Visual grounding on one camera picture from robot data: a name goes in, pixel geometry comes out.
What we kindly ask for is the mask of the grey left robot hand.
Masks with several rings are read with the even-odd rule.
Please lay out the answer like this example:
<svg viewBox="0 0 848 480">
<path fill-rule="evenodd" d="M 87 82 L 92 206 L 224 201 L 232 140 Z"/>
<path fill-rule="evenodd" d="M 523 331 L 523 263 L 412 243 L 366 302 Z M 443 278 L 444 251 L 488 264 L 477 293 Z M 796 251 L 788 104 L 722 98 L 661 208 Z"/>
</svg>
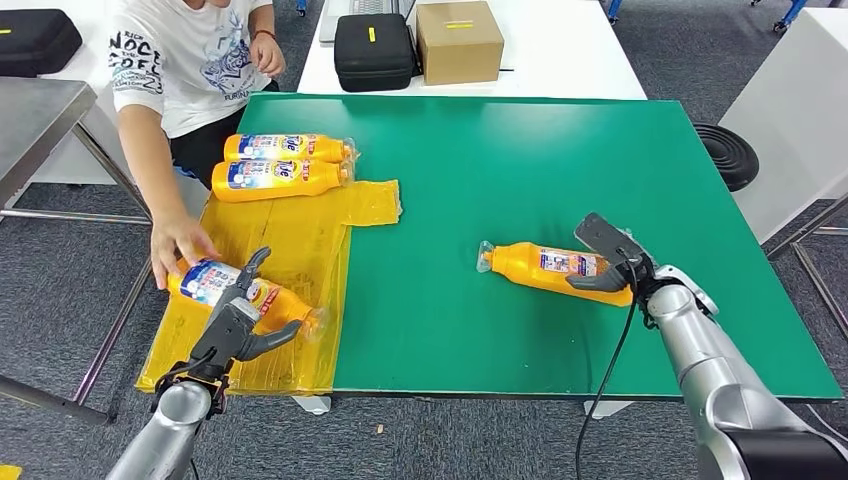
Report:
<svg viewBox="0 0 848 480">
<path fill-rule="evenodd" d="M 213 308 L 207 331 L 211 334 L 211 345 L 225 360 L 251 361 L 293 340 L 302 326 L 300 320 L 294 320 L 268 334 L 253 333 L 259 311 L 248 301 L 247 293 L 270 254 L 267 246 L 258 249 Z"/>
</svg>

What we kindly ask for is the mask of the person's left hand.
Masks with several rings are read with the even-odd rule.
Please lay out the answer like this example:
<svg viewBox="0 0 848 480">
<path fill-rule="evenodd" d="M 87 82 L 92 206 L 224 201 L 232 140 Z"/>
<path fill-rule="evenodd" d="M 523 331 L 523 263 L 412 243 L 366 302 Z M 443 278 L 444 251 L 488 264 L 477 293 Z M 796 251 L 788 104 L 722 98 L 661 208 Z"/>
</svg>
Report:
<svg viewBox="0 0 848 480">
<path fill-rule="evenodd" d="M 252 63 L 262 74 L 277 76 L 286 68 L 285 57 L 274 35 L 269 31 L 257 31 L 251 41 L 249 51 Z"/>
</svg>

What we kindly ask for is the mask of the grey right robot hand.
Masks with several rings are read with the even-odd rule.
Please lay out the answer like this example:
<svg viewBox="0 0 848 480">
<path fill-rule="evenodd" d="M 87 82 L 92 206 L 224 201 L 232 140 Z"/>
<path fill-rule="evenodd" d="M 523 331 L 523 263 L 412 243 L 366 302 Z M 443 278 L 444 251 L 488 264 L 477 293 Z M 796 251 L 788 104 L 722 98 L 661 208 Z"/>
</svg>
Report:
<svg viewBox="0 0 848 480">
<path fill-rule="evenodd" d="M 569 275 L 566 281 L 573 288 L 585 291 L 613 293 L 622 291 L 626 287 L 637 291 L 639 282 L 652 278 L 655 269 L 655 262 L 647 255 L 642 255 L 612 264 L 598 275 Z"/>
</svg>

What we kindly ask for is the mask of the person's right hand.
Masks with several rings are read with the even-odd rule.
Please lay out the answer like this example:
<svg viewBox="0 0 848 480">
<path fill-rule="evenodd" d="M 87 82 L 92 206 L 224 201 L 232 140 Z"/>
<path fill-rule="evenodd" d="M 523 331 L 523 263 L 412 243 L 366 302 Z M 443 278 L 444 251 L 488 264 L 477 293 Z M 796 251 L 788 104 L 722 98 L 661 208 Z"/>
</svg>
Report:
<svg viewBox="0 0 848 480">
<path fill-rule="evenodd" d="M 194 265 L 204 258 L 220 257 L 210 236 L 188 213 L 158 212 L 152 220 L 151 267 L 159 290 L 166 288 L 169 274 L 180 273 L 179 259 Z"/>
</svg>

